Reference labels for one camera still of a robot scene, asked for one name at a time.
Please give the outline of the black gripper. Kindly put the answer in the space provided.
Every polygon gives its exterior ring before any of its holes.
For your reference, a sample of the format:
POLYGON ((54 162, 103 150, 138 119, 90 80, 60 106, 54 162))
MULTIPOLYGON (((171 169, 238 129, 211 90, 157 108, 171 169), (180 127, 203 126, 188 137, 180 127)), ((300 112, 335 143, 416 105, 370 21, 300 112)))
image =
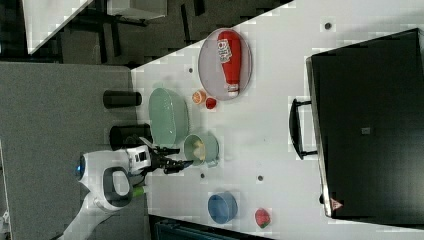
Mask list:
POLYGON ((178 173, 185 168, 188 168, 193 164, 193 161, 170 161, 167 163, 168 155, 179 154, 180 149, 176 148, 167 148, 167 147, 156 147, 150 148, 149 154, 151 159, 150 166, 146 169, 147 172, 153 172, 156 169, 163 169, 165 174, 174 174, 178 173))

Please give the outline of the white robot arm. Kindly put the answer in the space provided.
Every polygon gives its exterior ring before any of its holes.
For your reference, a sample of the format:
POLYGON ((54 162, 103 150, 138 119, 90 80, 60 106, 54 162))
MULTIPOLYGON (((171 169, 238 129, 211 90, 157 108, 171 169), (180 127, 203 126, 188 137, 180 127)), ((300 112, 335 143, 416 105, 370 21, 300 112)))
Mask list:
POLYGON ((88 189, 88 194, 76 217, 57 240, 87 240, 99 224, 125 208, 134 195, 131 177, 145 177, 156 169, 162 169, 165 174, 174 174, 191 166, 193 160, 168 158, 168 155, 179 152, 179 149, 142 145, 83 154, 76 173, 78 181, 88 189))

